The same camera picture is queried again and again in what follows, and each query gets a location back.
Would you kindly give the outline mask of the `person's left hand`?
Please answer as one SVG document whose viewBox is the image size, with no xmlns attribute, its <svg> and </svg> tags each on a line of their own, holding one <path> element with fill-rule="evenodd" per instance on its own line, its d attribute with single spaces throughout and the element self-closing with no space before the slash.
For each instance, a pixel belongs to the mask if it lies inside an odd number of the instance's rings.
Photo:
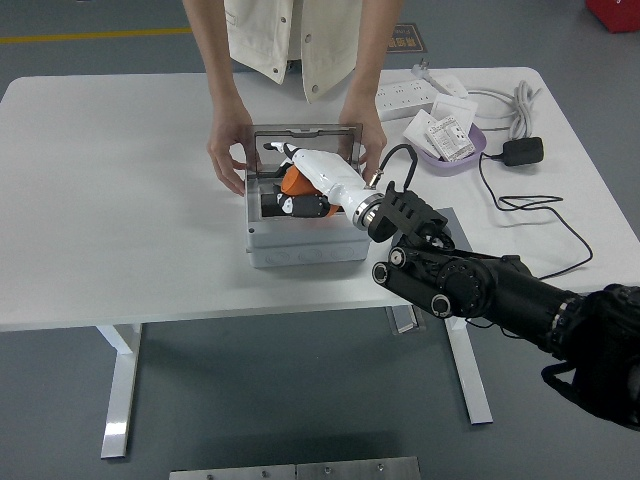
<svg viewBox="0 0 640 480">
<path fill-rule="evenodd" d="M 369 181 L 378 170 L 380 157 L 387 144 L 387 138 L 373 101 L 346 102 L 339 120 L 342 124 L 361 125 L 361 145 L 364 154 L 360 157 L 363 165 L 362 176 Z"/>
</svg>

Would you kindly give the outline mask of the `person's right hand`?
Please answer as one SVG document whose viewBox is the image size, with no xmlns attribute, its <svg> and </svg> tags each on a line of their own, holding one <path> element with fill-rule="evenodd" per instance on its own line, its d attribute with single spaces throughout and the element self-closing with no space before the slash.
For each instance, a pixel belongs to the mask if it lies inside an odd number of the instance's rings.
<svg viewBox="0 0 640 480">
<path fill-rule="evenodd" d="M 239 171 L 247 168 L 231 154 L 231 148 L 240 145 L 244 156 L 248 156 L 247 127 L 252 123 L 251 116 L 240 99 L 221 102 L 214 106 L 213 123 L 207 143 L 217 179 L 231 192 L 244 196 L 244 178 Z"/>
</svg>

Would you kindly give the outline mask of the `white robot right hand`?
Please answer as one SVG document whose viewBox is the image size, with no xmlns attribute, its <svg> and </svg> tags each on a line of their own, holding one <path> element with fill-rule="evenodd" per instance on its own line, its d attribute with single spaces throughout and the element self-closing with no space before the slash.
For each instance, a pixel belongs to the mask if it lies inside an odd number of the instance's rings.
<svg viewBox="0 0 640 480">
<path fill-rule="evenodd" d="M 367 228 L 365 217 L 381 203 L 383 195 L 368 187 L 339 154 L 299 148 L 286 142 L 268 142 L 264 148 L 284 154 L 330 204 L 343 208 L 355 227 Z"/>
</svg>

